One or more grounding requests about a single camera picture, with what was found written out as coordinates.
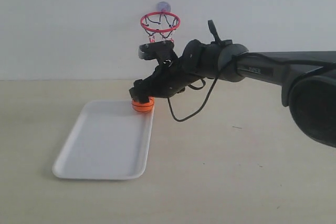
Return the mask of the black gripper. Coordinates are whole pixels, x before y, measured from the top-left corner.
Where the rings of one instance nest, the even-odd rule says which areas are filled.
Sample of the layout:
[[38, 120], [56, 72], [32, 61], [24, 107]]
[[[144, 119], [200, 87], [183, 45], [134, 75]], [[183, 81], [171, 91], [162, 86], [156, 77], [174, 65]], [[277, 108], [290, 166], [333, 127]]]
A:
[[194, 75], [178, 63], [162, 64], [156, 66], [147, 78], [134, 81], [129, 94], [135, 102], [150, 103], [154, 98], [170, 98], [193, 82]]

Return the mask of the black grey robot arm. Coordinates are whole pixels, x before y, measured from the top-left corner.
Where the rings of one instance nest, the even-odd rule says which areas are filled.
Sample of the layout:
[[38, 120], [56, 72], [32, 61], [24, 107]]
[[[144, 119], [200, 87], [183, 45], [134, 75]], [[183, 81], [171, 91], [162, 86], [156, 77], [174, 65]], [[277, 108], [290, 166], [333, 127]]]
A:
[[170, 99], [196, 81], [211, 79], [237, 83], [245, 78], [281, 87], [281, 103], [288, 107], [297, 127], [314, 141], [335, 147], [335, 52], [252, 52], [244, 45], [219, 38], [209, 44], [191, 40], [181, 56], [171, 41], [139, 46], [139, 57], [158, 62], [153, 73], [135, 80], [131, 98], [146, 103], [151, 97]]

